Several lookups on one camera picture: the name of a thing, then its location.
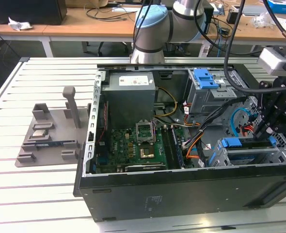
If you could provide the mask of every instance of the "yellow wire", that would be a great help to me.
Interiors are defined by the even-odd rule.
[[[154,116],[155,116],[155,117],[167,117],[167,116],[170,116],[170,115],[172,115],[173,113],[175,113],[175,111],[176,111],[176,109],[177,109],[177,102],[176,102],[174,96],[169,93],[169,91],[167,91],[167,90],[164,89],[163,87],[158,87],[158,89],[161,89],[161,90],[163,90],[165,93],[167,93],[167,94],[173,99],[175,106],[174,106],[174,109],[173,109],[170,113],[166,113],[166,114],[162,114],[162,115],[154,115]]]

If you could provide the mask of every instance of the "white plastic bag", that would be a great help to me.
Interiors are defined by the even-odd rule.
[[[252,19],[253,25],[256,28],[271,27],[272,18],[268,12],[263,12],[260,16],[254,16]]]

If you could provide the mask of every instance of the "blue cable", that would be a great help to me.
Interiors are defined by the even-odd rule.
[[[239,110],[242,110],[242,111],[245,111],[249,116],[252,116],[252,113],[245,109],[245,108],[237,108],[231,115],[230,117],[230,126],[231,126],[231,129],[232,129],[232,132],[234,133],[235,137],[238,137],[238,133],[236,131],[236,128],[235,128],[235,125],[234,125],[234,117],[235,117],[235,114],[239,111]]]

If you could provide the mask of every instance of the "power supply label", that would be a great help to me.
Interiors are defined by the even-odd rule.
[[[149,85],[147,76],[120,76],[120,86],[144,86]]]

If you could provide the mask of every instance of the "desk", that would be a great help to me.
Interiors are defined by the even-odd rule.
[[[248,0],[247,4],[261,4],[257,0]],[[119,15],[121,13],[100,13],[99,17]],[[34,25],[27,31],[14,31],[8,25],[0,25],[0,35],[5,40],[37,40],[41,41],[47,57],[53,57],[50,41],[103,41],[103,42],[131,42],[134,22],[127,16],[125,21],[103,22],[86,16],[81,8],[68,8],[67,16],[62,25]],[[218,16],[226,21],[227,16]],[[240,45],[286,45],[286,39],[281,35],[276,26],[273,28],[256,29],[251,24],[252,17],[242,17],[234,44]],[[210,26],[208,34],[212,39],[216,38],[214,25]],[[208,42],[201,38],[193,43],[203,44],[202,50],[208,46]]]
[[[35,103],[65,108],[65,85],[76,88],[77,106],[93,97],[98,64],[126,64],[126,58],[31,58],[18,63],[0,89],[0,233],[90,232],[286,232],[286,198],[269,209],[192,216],[160,217],[95,224],[83,198],[72,195],[77,165],[15,167]],[[167,58],[167,63],[223,64],[223,58]],[[231,58],[245,64],[257,80],[274,79],[255,58]]]

